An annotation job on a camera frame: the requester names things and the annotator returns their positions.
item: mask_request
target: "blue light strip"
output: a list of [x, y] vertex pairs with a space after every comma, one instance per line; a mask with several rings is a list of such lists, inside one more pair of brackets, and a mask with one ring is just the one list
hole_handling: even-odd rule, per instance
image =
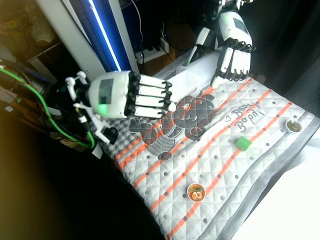
[[111, 46], [111, 43], [110, 43], [110, 41], [109, 41], [109, 38], [108, 38], [107, 33], [106, 33], [106, 31], [105, 31], [105, 28], [104, 28], [104, 26], [103, 26], [103, 24], [102, 24], [102, 22], [101, 22], [101, 19], [100, 19], [100, 17], [99, 17], [98, 12], [97, 12], [97, 9], [96, 9], [96, 6], [95, 6], [95, 4], [94, 4], [94, 1], [93, 1], [93, 0], [88, 0], [88, 1], [89, 1], [89, 3], [91, 4], [91, 9], [92, 9], [93, 14], [94, 14], [94, 16], [95, 16], [95, 19], [96, 19], [96, 21], [97, 21], [97, 23], [98, 23], [98, 25], [99, 25], [99, 28], [100, 28], [100, 30], [101, 30], [101, 32], [102, 32], [102, 35], [103, 35], [103, 37], [104, 37], [104, 40], [105, 40], [105, 42], [106, 42], [106, 44], [107, 44], [107, 46], [108, 46], [108, 48], [109, 48], [109, 50], [110, 50], [110, 53], [111, 53], [112, 58], [113, 58], [113, 60], [114, 60], [114, 63], [115, 63], [115, 65], [116, 65], [118, 71], [121, 72], [121, 67], [120, 67], [120, 65], [119, 65], [118, 59], [117, 59], [117, 57], [116, 57], [116, 55], [115, 55], [115, 52], [114, 52], [114, 50], [113, 50], [113, 48], [112, 48], [112, 46]]

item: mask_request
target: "power strip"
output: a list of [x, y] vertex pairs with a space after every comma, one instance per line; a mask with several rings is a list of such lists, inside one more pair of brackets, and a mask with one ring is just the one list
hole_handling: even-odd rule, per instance
[[[160, 44], [163, 47], [163, 49], [165, 49], [165, 51], [167, 53], [169, 53], [169, 44], [163, 40], [162, 38], [160, 38]], [[137, 53], [135, 53], [135, 57], [137, 59], [138, 64], [142, 64], [143, 61], [149, 62], [152, 59], [156, 59], [158, 57], [161, 57], [165, 54], [167, 54], [164, 50], [160, 47], [160, 50], [157, 51], [156, 49], [153, 49], [152, 51], [149, 51], [148, 49], [143, 50], [143, 54], [144, 54], [144, 58], [143, 58], [143, 54], [139, 51]]]

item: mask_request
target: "cartoon bear print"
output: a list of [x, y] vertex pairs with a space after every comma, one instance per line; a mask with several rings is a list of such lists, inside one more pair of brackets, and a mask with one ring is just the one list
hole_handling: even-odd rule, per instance
[[205, 127], [216, 114], [213, 99], [209, 94], [184, 97], [177, 103], [174, 113], [168, 112], [161, 118], [160, 134], [154, 126], [140, 123], [137, 118], [131, 120], [129, 130], [141, 134], [150, 153], [159, 160], [167, 160], [171, 157], [170, 151], [175, 146], [176, 138], [183, 132], [191, 140], [199, 139], [206, 132]]

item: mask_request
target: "gray edge of mat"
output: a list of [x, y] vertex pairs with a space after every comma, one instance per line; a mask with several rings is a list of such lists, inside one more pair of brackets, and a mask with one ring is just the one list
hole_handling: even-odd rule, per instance
[[[307, 111], [305, 111], [301, 118], [304, 118], [307, 114], [309, 114]], [[249, 190], [247, 196], [241, 203], [240, 207], [236, 211], [236, 213], [229, 219], [229, 221], [226, 223], [224, 228], [222, 229], [221, 233], [218, 235], [217, 239], [231, 239], [232, 236], [236, 233], [236, 231], [239, 229], [239, 227], [242, 225], [242, 223], [245, 221], [245, 219], [248, 217], [249, 213], [252, 211], [253, 207], [255, 206], [257, 200], [263, 193], [263, 191], [266, 189], [270, 179], [272, 176], [276, 175], [277, 173], [281, 172], [283, 168], [285, 168], [288, 164], [291, 163], [291, 161], [295, 158], [295, 156], [305, 147], [305, 145], [308, 143], [310, 138], [313, 136], [313, 134], [317, 131], [317, 129], [320, 126], [320, 119], [317, 117], [314, 117], [314, 119], [311, 121], [309, 126], [303, 131], [303, 133], [293, 142], [293, 144], [287, 148], [285, 152], [283, 152], [273, 163], [266, 169], [256, 180], [254, 185]], [[259, 159], [262, 159], [265, 155], [269, 154], [270, 151], [277, 147], [277, 145], [280, 143], [280, 141], [283, 140], [283, 137], [274, 144], [267, 152], [265, 152], [260, 158], [258, 158], [251, 167], [246, 171], [246, 173], [243, 175], [237, 186], [235, 187], [235, 190], [238, 190], [238, 186], [242, 184], [242, 182], [246, 179], [248, 172], [254, 168], [260, 161]], [[198, 240], [202, 240], [206, 237], [206, 233], [208, 230], [212, 229], [215, 225], [216, 219], [224, 212], [227, 205], [231, 203], [231, 199], [233, 198], [234, 194], [236, 194], [236, 191], [233, 191], [231, 196], [228, 198], [228, 200], [224, 203], [222, 208], [217, 212], [217, 214], [214, 216], [212, 221], [209, 223], [208, 227], [204, 230], [204, 232], [199, 236]]]

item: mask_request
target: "green cable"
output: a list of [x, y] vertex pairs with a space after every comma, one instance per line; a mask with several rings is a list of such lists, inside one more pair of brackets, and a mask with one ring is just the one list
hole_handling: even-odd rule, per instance
[[31, 85], [27, 84], [26, 81], [24, 81], [22, 78], [18, 77], [17, 75], [13, 74], [10, 71], [7, 71], [5, 69], [3, 69], [2, 67], [0, 67], [0, 72], [3, 72], [4, 74], [9, 75], [10, 77], [14, 78], [15, 80], [23, 83], [29, 90], [31, 90], [40, 100], [40, 102], [43, 105], [43, 108], [46, 112], [46, 114], [48, 115], [48, 118], [50, 120], [50, 122], [52, 123], [52, 125], [64, 136], [66, 136], [67, 138], [71, 139], [74, 142], [78, 142], [81, 146], [86, 147], [88, 149], [93, 149], [95, 147], [95, 139], [94, 136], [92, 135], [92, 133], [90, 131], [87, 132], [87, 135], [90, 139], [91, 144], [86, 144], [84, 142], [81, 142], [79, 139], [76, 139], [75, 137], [69, 135], [68, 133], [64, 132], [57, 124], [56, 122], [53, 120], [53, 118], [51, 117], [50, 111], [48, 109], [47, 103], [44, 100], [44, 98], [42, 97], [42, 95]]

